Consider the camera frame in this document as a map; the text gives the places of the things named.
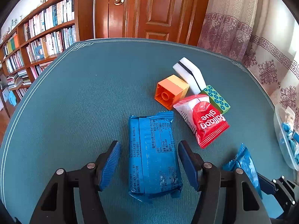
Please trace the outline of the wooden bookshelf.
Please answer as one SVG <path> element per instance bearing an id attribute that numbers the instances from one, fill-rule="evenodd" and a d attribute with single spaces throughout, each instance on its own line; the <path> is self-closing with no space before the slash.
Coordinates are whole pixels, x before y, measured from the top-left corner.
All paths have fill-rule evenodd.
<path id="1" fill-rule="evenodd" d="M 1 64 L 19 102 L 39 75 L 66 49 L 94 37 L 94 0 L 48 0 L 1 43 Z"/>

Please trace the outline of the brass door knob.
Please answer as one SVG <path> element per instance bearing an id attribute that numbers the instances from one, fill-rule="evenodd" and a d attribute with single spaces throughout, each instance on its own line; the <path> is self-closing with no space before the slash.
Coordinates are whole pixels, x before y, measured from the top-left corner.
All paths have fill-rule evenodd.
<path id="1" fill-rule="evenodd" d="M 124 0 L 113 0 L 113 3 L 116 5 L 116 6 L 120 6 L 124 3 Z"/>

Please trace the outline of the orange yellow toy brick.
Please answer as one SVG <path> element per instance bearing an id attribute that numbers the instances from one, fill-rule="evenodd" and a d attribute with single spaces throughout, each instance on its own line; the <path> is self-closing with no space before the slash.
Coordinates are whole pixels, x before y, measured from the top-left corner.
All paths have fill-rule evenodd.
<path id="1" fill-rule="evenodd" d="M 157 83 L 155 100 L 167 110 L 172 110 L 173 105 L 182 100 L 189 89 L 189 84 L 171 75 Z"/>

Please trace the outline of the dark blue snack packet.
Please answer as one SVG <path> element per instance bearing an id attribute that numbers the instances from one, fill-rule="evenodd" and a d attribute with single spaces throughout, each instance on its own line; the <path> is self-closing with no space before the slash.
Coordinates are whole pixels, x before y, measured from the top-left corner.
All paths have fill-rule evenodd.
<path id="1" fill-rule="evenodd" d="M 141 202 L 181 195 L 173 119 L 173 111 L 129 118 L 129 194 Z"/>

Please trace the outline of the red balloon glue packet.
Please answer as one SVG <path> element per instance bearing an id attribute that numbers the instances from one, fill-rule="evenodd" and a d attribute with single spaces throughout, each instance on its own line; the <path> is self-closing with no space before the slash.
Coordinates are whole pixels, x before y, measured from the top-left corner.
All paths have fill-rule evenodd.
<path id="1" fill-rule="evenodd" d="M 182 116 L 202 149 L 229 128 L 228 122 L 222 113 L 209 102 L 207 95 L 186 97 L 174 104 L 173 108 Z"/>

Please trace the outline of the green dotted block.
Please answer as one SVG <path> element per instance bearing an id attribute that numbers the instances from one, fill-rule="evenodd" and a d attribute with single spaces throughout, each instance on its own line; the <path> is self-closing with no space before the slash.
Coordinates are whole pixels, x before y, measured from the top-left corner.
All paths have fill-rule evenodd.
<path id="1" fill-rule="evenodd" d="M 201 94 L 209 96 L 209 102 L 213 105 L 221 114 L 225 114 L 231 108 L 229 103 L 217 92 L 211 85 L 207 85 Z"/>

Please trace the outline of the patterned curtain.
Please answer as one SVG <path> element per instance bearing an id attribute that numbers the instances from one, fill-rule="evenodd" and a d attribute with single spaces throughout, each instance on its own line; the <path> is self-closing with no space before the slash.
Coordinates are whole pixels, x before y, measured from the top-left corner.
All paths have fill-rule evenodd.
<path id="1" fill-rule="evenodd" d="M 283 0 L 209 0 L 198 46 L 241 62 L 298 112 L 298 22 Z"/>

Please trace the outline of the blue woven cloth pouch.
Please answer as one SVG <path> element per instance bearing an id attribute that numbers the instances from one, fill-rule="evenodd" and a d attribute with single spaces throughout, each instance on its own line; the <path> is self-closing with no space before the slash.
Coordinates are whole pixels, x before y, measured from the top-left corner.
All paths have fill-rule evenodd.
<path id="1" fill-rule="evenodd" d="M 282 123 L 282 128 L 285 131 L 289 145 L 291 147 L 292 154 L 295 158 L 296 164 L 298 164 L 298 134 L 293 129 L 290 123 Z"/>

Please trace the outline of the white black sponge eraser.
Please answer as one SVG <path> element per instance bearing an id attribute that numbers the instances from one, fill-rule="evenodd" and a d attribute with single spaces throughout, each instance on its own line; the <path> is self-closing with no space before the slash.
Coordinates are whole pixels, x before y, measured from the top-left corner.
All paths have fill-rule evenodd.
<path id="1" fill-rule="evenodd" d="M 206 83 L 200 69 L 186 57 L 183 57 L 173 65 L 177 74 L 189 84 L 192 92 L 198 95 L 206 88 Z"/>

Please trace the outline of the cotton swab bag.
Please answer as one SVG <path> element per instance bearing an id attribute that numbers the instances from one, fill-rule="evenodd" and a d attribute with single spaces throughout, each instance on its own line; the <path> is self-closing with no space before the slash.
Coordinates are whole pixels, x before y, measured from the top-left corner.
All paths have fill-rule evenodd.
<path id="1" fill-rule="evenodd" d="M 295 124 L 295 112 L 289 106 L 285 109 L 284 123 L 288 124 L 291 128 Z"/>

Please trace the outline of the wooden door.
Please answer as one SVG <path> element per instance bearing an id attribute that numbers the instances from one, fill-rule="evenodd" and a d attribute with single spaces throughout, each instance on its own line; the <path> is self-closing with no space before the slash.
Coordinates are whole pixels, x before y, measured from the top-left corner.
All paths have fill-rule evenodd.
<path id="1" fill-rule="evenodd" d="M 96 38 L 146 38 L 196 46 L 209 0 L 95 0 Z"/>

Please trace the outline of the blue cracker snack packet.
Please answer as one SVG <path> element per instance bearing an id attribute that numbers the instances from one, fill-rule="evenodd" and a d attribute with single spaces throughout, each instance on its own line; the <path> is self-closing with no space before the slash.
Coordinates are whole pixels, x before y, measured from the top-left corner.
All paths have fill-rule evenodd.
<path id="1" fill-rule="evenodd" d="M 251 154 L 247 149 L 246 145 L 241 144 L 238 153 L 228 163 L 222 166 L 222 170 L 235 171 L 237 168 L 243 169 L 250 179 L 252 185 L 255 187 L 257 193 L 262 199 L 261 187 L 258 180 L 258 173 L 255 169 L 254 162 L 251 158 Z"/>

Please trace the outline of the clear plastic bowl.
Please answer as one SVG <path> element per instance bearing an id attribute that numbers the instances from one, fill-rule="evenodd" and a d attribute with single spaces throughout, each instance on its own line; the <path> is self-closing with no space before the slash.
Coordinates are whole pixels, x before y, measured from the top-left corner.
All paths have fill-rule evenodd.
<path id="1" fill-rule="evenodd" d="M 277 104 L 275 106 L 275 113 L 274 113 L 274 129 L 275 134 L 277 137 L 278 145 L 283 155 L 283 158 L 286 164 L 293 170 L 298 171 L 298 164 L 296 163 L 295 157 L 292 153 L 286 132 L 282 127 L 283 119 L 285 115 L 285 110 L 282 106 Z"/>

